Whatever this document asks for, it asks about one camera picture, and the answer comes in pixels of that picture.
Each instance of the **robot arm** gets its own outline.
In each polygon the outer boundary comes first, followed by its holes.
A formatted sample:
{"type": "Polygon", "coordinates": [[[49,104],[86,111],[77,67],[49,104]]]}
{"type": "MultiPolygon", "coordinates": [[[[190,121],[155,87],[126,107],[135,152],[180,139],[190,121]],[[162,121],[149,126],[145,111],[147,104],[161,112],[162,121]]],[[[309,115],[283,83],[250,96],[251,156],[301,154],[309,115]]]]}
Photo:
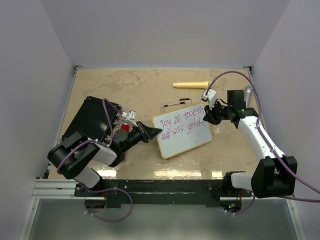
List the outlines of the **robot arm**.
{"type": "MultiPolygon", "coordinates": [[[[208,102],[204,108],[204,121],[218,125],[222,120],[231,121],[239,129],[252,146],[260,162],[254,174],[245,172],[229,172],[223,179],[223,187],[227,191],[245,189],[255,194],[257,198],[268,198],[292,195],[295,188],[295,178],[279,163],[257,128],[258,114],[253,108],[246,107],[243,90],[227,91],[227,105],[219,102],[213,89],[204,91],[202,100],[208,102]]],[[[293,156],[286,156],[271,140],[265,129],[260,130],[273,150],[294,172],[297,172],[297,161],[293,156]]]]}
{"type": "MultiPolygon", "coordinates": [[[[103,184],[100,175],[89,168],[87,164],[90,161],[97,161],[110,167],[115,167],[124,160],[127,150],[141,141],[145,143],[150,142],[162,131],[162,129],[159,128],[148,127],[141,121],[135,122],[135,111],[130,111],[123,115],[125,119],[122,121],[121,129],[114,133],[110,147],[105,147],[92,141],[85,144],[64,162],[60,173],[63,174],[66,179],[75,179],[90,189],[104,189],[104,187],[99,184],[103,184]]],[[[58,168],[72,149],[88,140],[91,139],[79,131],[75,132],[59,145],[55,146],[48,153],[47,158],[58,168]]]]}

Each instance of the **white wall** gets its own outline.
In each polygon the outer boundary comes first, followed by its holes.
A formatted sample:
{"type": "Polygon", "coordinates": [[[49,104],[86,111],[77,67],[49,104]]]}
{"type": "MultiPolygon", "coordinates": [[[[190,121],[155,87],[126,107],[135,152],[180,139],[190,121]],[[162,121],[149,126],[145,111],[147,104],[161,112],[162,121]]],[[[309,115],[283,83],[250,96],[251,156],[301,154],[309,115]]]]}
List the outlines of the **white wall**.
{"type": "MultiPolygon", "coordinates": [[[[291,0],[260,57],[253,79],[268,132],[298,161],[298,175],[320,188],[320,1],[291,0]]],[[[297,183],[297,197],[320,196],[297,183]]],[[[320,238],[320,208],[298,203],[309,240],[320,238]]]]}
{"type": "Polygon", "coordinates": [[[0,2],[0,239],[18,239],[53,146],[72,64],[39,0],[0,2]]]}
{"type": "Polygon", "coordinates": [[[252,66],[289,0],[41,0],[84,66],[252,66]]]}

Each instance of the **beige tabletop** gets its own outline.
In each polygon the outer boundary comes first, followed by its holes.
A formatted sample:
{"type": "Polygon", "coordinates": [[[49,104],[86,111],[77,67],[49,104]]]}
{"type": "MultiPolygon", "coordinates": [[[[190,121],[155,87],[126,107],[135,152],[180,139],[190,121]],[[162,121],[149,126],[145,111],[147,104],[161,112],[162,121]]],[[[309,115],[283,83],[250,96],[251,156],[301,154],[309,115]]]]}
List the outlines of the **beige tabletop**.
{"type": "MultiPolygon", "coordinates": [[[[79,69],[72,88],[60,131],[60,138],[87,96],[107,98],[122,105],[123,111],[135,110],[136,121],[152,127],[152,117],[160,113],[163,101],[192,98],[201,102],[204,89],[173,88],[176,82],[211,81],[229,69],[79,69]]],[[[248,75],[244,69],[238,71],[248,75]]],[[[218,97],[227,100],[227,90],[244,89],[249,83],[235,73],[222,76],[214,85],[218,97]]],[[[252,97],[250,106],[256,111],[252,97]]],[[[242,133],[229,121],[210,125],[213,141],[170,159],[160,155],[158,143],[140,142],[127,151],[126,159],[112,168],[91,161],[88,166],[105,179],[221,179],[226,172],[253,173],[258,160],[242,133]]],[[[63,179],[52,166],[49,179],[63,179]]]]}

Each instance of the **small whiteboard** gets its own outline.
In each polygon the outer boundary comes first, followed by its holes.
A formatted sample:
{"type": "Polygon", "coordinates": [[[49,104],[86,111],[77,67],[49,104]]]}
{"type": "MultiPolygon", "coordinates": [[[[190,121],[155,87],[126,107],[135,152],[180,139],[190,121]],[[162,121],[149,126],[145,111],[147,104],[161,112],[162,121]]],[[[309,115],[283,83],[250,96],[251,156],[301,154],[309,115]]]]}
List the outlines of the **small whiteboard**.
{"type": "Polygon", "coordinates": [[[211,142],[209,123],[203,121],[205,115],[204,104],[198,103],[154,116],[153,126],[162,129],[157,136],[162,158],[168,159],[211,142]]]}

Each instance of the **purple cable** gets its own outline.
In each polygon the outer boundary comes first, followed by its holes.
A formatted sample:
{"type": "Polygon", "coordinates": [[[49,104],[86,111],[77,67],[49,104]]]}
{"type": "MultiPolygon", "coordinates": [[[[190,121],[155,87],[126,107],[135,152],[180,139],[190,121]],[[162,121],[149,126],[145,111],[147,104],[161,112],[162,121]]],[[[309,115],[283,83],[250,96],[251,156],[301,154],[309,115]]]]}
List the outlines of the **purple cable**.
{"type": "Polygon", "coordinates": [[[232,214],[232,215],[242,214],[242,213],[244,213],[245,211],[247,211],[247,210],[254,204],[255,199],[256,199],[256,196],[253,194],[252,201],[251,201],[250,204],[249,204],[248,206],[246,206],[244,209],[241,209],[240,211],[237,211],[237,212],[229,212],[229,211],[226,211],[226,213],[232,214]]]}
{"type": "Polygon", "coordinates": [[[293,197],[293,196],[279,196],[278,198],[289,199],[289,200],[300,201],[300,202],[307,202],[307,203],[320,203],[319,199],[305,199],[305,198],[299,198],[299,197],[293,197]]]}
{"type": "Polygon", "coordinates": [[[83,183],[82,183],[82,186],[83,186],[84,189],[86,189],[89,193],[93,193],[93,194],[99,194],[99,193],[109,192],[109,191],[120,191],[120,192],[123,192],[124,194],[126,194],[126,195],[128,196],[128,198],[129,198],[129,200],[130,200],[130,210],[129,210],[129,212],[128,212],[125,216],[123,216],[123,217],[121,217],[121,218],[118,218],[118,219],[109,219],[109,218],[105,218],[105,217],[102,217],[102,216],[95,215],[95,214],[93,214],[92,212],[90,212],[90,211],[87,209],[87,206],[86,206],[86,205],[84,205],[85,211],[86,211],[87,213],[89,213],[89,214],[90,214],[92,217],[94,217],[94,218],[97,218],[97,219],[100,219],[100,220],[103,220],[103,221],[107,221],[107,222],[120,222],[120,221],[126,219],[127,217],[129,217],[129,215],[131,214],[131,212],[132,212],[132,210],[133,210],[133,208],[134,208],[134,202],[133,202],[131,196],[129,195],[129,193],[127,193],[125,190],[122,190],[122,189],[120,189],[120,188],[107,188],[107,189],[104,189],[104,190],[93,191],[93,190],[89,189],[86,185],[84,185],[83,183]]]}
{"type": "MultiPolygon", "coordinates": [[[[279,162],[281,163],[281,165],[295,178],[297,179],[299,182],[301,182],[302,184],[304,184],[305,186],[307,186],[308,188],[312,189],[313,191],[315,191],[316,193],[320,194],[320,190],[314,186],[312,186],[310,183],[306,182],[305,180],[303,180],[301,177],[297,176],[286,164],[285,162],[281,159],[281,157],[277,154],[277,152],[275,150],[273,150],[273,146],[270,144],[270,142],[268,141],[268,139],[266,138],[266,136],[264,135],[264,133],[262,132],[262,130],[260,129],[260,119],[262,117],[262,106],[261,106],[261,102],[260,102],[260,98],[257,94],[257,90],[253,84],[253,82],[251,81],[250,78],[248,78],[245,74],[243,74],[242,72],[239,71],[234,71],[234,70],[230,70],[230,71],[225,71],[223,73],[221,73],[220,75],[218,75],[215,79],[213,79],[213,81],[211,82],[211,84],[209,85],[208,89],[206,90],[205,95],[208,94],[209,89],[212,87],[212,85],[215,83],[215,81],[217,79],[219,79],[221,76],[225,75],[225,74],[229,74],[229,73],[235,73],[235,74],[240,74],[241,76],[243,76],[252,86],[253,92],[256,96],[256,101],[258,104],[258,108],[259,108],[259,114],[256,120],[256,126],[257,126],[257,130],[260,133],[261,137],[263,138],[263,140],[265,141],[265,143],[268,145],[268,147],[270,148],[270,150],[273,152],[273,154],[276,156],[276,158],[279,160],[279,162]]],[[[302,202],[311,202],[311,203],[317,203],[318,200],[316,199],[305,199],[305,198],[295,198],[295,197],[282,197],[282,198],[288,198],[291,200],[296,200],[296,201],[302,201],[302,202]]]]}
{"type": "Polygon", "coordinates": [[[108,111],[107,111],[107,107],[106,107],[106,103],[107,102],[111,107],[113,107],[113,109],[115,109],[118,113],[122,114],[122,111],[118,110],[111,102],[109,102],[106,98],[102,99],[102,105],[103,105],[103,109],[104,109],[104,112],[105,112],[105,115],[106,115],[106,118],[108,120],[108,124],[109,124],[109,129],[110,129],[110,141],[109,143],[107,144],[108,147],[111,146],[112,144],[112,141],[114,139],[114,131],[112,129],[112,125],[111,125],[111,120],[110,120],[110,117],[109,117],[109,114],[108,114],[108,111]]]}
{"type": "Polygon", "coordinates": [[[103,144],[102,142],[99,142],[99,141],[96,141],[96,140],[87,140],[87,141],[84,141],[83,143],[79,144],[78,146],[76,146],[71,152],[69,152],[69,154],[67,156],[65,156],[65,158],[60,162],[59,166],[56,168],[56,172],[58,174],[61,174],[60,170],[62,168],[62,166],[65,164],[65,162],[67,161],[68,158],[70,158],[78,149],[80,149],[81,147],[83,147],[84,145],[87,145],[87,144],[90,144],[90,143],[97,143],[105,148],[108,148],[111,143],[112,143],[112,140],[114,138],[114,133],[113,133],[113,129],[112,129],[112,125],[111,125],[111,120],[110,120],[110,117],[109,117],[109,114],[108,114],[108,111],[107,111],[107,108],[106,108],[106,104],[105,104],[105,101],[110,105],[112,106],[117,112],[119,112],[120,114],[122,114],[121,111],[119,111],[111,102],[109,102],[107,99],[103,99],[102,100],[102,105],[103,105],[103,108],[104,108],[104,112],[105,112],[105,115],[106,115],[106,119],[108,120],[108,125],[109,125],[109,128],[110,128],[110,136],[111,136],[111,140],[110,142],[108,143],[108,145],[105,145],[103,144]]]}
{"type": "Polygon", "coordinates": [[[315,186],[312,186],[310,183],[306,182],[305,180],[303,180],[301,177],[299,177],[298,175],[296,175],[286,164],[285,162],[281,159],[281,157],[278,155],[278,153],[273,150],[273,146],[270,144],[270,142],[268,141],[268,139],[266,138],[266,136],[264,135],[264,133],[262,132],[262,130],[260,129],[260,127],[257,127],[258,132],[260,133],[261,137],[263,138],[263,140],[265,141],[265,143],[268,145],[268,147],[270,148],[270,150],[273,152],[273,154],[276,156],[276,158],[279,160],[279,162],[281,163],[281,165],[285,168],[285,170],[287,170],[295,179],[297,179],[300,183],[302,183],[303,185],[307,186],[308,188],[312,189],[313,191],[315,191],[316,193],[320,194],[320,190],[318,188],[316,188],[315,186]]]}

